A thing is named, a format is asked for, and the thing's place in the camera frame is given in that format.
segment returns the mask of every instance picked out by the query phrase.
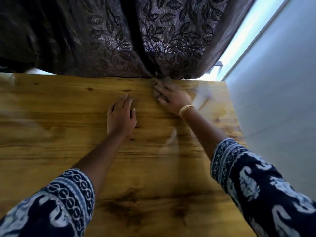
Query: sleeve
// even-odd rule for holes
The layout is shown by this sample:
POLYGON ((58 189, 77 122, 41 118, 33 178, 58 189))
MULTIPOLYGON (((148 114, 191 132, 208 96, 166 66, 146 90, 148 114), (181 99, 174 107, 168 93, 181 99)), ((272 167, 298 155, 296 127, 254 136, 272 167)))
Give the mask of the sleeve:
POLYGON ((259 237, 315 236, 316 203, 235 140, 227 138, 218 144, 211 175, 259 237))
POLYGON ((83 236, 95 195, 90 179, 69 169, 0 220, 0 236, 83 236))

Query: cloth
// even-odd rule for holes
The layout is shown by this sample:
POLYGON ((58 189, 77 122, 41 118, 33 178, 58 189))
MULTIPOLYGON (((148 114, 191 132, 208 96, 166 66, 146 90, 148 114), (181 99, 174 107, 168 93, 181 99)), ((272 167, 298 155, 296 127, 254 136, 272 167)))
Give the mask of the cloth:
POLYGON ((224 139, 217 146, 211 175, 259 237, 315 236, 316 203, 235 140, 224 139))
POLYGON ((0 220, 0 236, 83 236, 94 202, 89 178, 69 169, 10 210, 0 220))
POLYGON ((12 70, 18 61, 58 75, 198 78, 254 2, 0 0, 0 66, 12 70))
MULTIPOLYGON (((235 140, 218 144, 211 175, 259 237, 314 236, 316 203, 235 140)), ((67 170, 10 210, 0 220, 0 236, 83 236, 94 202, 89 178, 79 169, 67 170)))

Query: dark curtain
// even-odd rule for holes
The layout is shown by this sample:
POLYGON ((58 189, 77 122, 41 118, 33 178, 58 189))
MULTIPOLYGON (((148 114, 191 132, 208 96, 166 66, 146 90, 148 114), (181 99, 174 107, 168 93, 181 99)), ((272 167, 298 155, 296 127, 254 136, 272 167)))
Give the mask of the dark curtain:
POLYGON ((0 65, 84 77, 198 78, 254 1, 0 0, 0 65))

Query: hand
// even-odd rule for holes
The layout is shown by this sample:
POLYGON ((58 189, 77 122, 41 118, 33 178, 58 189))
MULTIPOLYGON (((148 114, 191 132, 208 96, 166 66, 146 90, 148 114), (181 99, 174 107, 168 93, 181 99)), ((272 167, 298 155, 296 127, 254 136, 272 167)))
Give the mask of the hand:
POLYGON ((107 111, 107 133, 117 133, 126 138, 136 126, 136 111, 131 111, 133 99, 121 96, 107 111))
POLYGON ((165 107, 167 111, 178 116, 182 107, 192 104, 189 94, 179 86, 170 82, 163 82, 162 84, 165 88, 159 85, 154 86, 154 88, 167 97, 168 100, 162 97, 158 98, 159 103, 165 107))

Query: person's left hand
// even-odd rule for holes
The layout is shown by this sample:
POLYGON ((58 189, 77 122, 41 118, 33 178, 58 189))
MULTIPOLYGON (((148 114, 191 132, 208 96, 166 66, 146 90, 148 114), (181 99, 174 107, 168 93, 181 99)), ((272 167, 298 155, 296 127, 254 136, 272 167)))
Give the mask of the person's left hand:
POLYGON ((126 138, 136 126, 136 111, 131 111, 133 99, 123 95, 107 111, 107 133, 117 133, 126 138))

